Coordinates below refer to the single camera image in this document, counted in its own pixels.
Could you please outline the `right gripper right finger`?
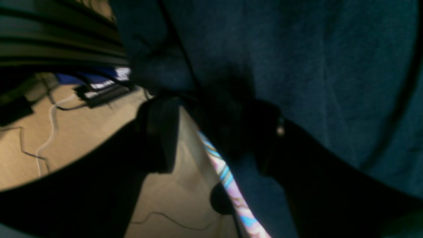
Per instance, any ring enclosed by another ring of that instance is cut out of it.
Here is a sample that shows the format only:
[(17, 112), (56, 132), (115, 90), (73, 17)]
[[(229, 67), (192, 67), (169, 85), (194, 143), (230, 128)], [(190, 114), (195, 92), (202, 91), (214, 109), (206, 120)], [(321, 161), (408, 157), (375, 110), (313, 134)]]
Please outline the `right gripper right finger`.
[(255, 100), (255, 158), (277, 181), (301, 238), (421, 238), (422, 199), (359, 172)]

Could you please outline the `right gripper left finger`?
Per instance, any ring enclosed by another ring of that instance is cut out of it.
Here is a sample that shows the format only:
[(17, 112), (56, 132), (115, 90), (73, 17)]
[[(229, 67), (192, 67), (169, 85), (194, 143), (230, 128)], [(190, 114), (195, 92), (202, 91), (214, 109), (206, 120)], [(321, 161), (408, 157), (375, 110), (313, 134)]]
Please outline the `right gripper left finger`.
[(157, 97), (89, 154), (1, 192), (1, 224), (41, 238), (122, 238), (144, 179), (174, 170), (181, 101)]

